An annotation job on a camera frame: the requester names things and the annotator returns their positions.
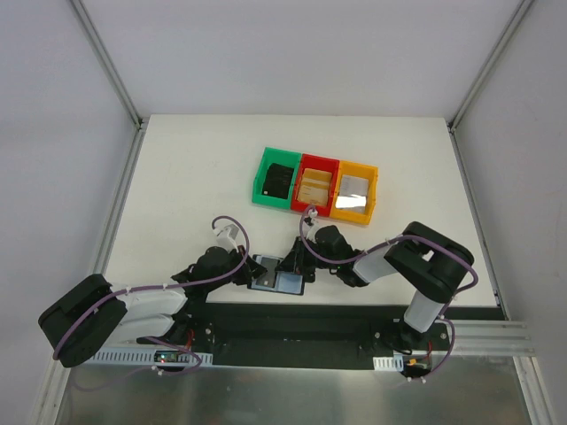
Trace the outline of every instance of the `reflective floor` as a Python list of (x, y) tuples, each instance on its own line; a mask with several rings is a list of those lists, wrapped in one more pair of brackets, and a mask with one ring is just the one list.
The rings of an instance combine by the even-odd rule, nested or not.
[[(132, 367), (82, 366), (94, 387)], [(397, 373), (203, 368), (143, 371), (96, 392), (66, 389), (58, 425), (529, 424), (512, 359), (452, 358), (426, 384)]]

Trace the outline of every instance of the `small box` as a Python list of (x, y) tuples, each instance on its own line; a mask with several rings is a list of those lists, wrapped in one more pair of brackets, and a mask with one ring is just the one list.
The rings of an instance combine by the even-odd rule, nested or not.
[(325, 171), (331, 173), (329, 195), (326, 205), (316, 205), (317, 212), (322, 217), (329, 217), (330, 209), (333, 205), (335, 198), (335, 186), (337, 184), (339, 161), (331, 158), (316, 157), (314, 155), (303, 154), (299, 170), (295, 178), (295, 186), (293, 188), (293, 197), (291, 198), (291, 209), (300, 213), (304, 212), (309, 206), (309, 203), (301, 202), (298, 200), (299, 190), (301, 187), (301, 179), (306, 169)]
[[(340, 196), (341, 182), (344, 176), (352, 176), (354, 181), (358, 179), (368, 180), (368, 193), (364, 212), (349, 211), (348, 209), (337, 208), (337, 201)], [(338, 167), (338, 178), (333, 197), (333, 204), (330, 210), (330, 217), (337, 220), (351, 221), (353, 223), (368, 225), (376, 206), (376, 185), (378, 182), (378, 168), (375, 166), (364, 166), (354, 162), (340, 161)]]
[[(260, 167), (256, 173), (256, 178), (254, 179), (254, 184), (252, 187), (252, 202), (255, 204), (263, 204), (269, 206), (275, 206), (277, 208), (284, 208), (289, 210), (291, 206), (291, 196), (293, 194), (294, 184), (296, 176), (299, 169), (299, 164), (301, 162), (301, 154), (291, 151), (282, 151), (274, 148), (265, 148), (264, 155), (260, 162)], [(266, 182), (266, 174), (268, 169), (273, 164), (278, 164), (280, 166), (288, 166), (293, 169), (292, 177), (290, 181), (290, 187), (287, 190), (287, 197), (271, 197), (266, 195), (264, 192), (264, 183)]]

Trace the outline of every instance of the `orange bin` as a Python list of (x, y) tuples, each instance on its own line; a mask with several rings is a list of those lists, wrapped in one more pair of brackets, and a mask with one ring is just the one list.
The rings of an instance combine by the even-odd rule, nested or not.
[[(359, 177), (369, 181), (368, 194), (364, 213), (349, 211), (348, 209), (337, 208), (339, 201), (340, 186), (344, 175)], [(378, 168), (375, 166), (365, 166), (355, 162), (340, 161), (338, 166), (337, 185), (335, 186), (335, 196), (330, 208), (330, 217), (337, 220), (351, 221), (353, 223), (368, 225), (376, 206), (376, 184), (378, 182)]]

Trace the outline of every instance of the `white table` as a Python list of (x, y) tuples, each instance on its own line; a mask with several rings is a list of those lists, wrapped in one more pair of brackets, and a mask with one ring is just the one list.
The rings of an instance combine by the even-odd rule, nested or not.
[[(214, 245), (211, 220), (227, 214), (247, 230), (252, 253), (283, 257), (299, 214), (252, 203), (264, 147), (378, 166), (370, 225), (334, 221), (347, 242), (369, 248), (417, 220), (466, 246), (480, 277), (454, 305), (495, 306), (493, 288), (443, 119), (153, 115), (106, 270), (110, 282), (171, 282)], [(400, 275), (349, 288), (317, 270), (302, 297), (230, 284), (209, 302), (407, 305), (415, 289)]]

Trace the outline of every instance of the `white wall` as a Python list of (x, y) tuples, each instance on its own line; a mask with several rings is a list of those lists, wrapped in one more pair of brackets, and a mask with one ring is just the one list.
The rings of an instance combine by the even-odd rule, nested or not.
[(0, 422), (52, 349), (39, 314), (88, 272), (133, 126), (65, 1), (0, 5)]
[(85, 0), (151, 113), (452, 118), (518, 0)]
[(510, 311), (567, 423), (567, 3), (536, 2), (464, 122), (462, 150)]

